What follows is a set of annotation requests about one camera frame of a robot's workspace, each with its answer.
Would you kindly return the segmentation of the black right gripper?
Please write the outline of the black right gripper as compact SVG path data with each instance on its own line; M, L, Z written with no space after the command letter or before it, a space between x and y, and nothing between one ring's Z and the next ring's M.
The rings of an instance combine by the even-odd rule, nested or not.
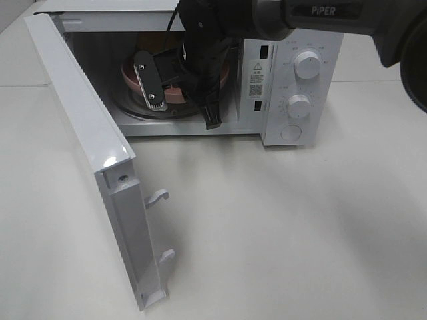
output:
M188 99L199 100L207 130L221 125L220 72L232 40L220 25L218 12L216 1L180 1L173 15L179 16L185 29L182 44L156 54L155 60L148 51L134 55L135 74L148 109L166 111L163 86L174 84Z

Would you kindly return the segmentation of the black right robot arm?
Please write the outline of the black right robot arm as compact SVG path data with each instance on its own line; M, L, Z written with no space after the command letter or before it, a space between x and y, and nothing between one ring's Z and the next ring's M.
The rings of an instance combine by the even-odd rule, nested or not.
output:
M133 58L151 110L163 110L165 89L178 85L206 127L219 127L220 71L233 39L281 41L294 29L370 36L381 64L399 65L409 98L426 108L425 1L180 1L173 18L185 29L181 46Z

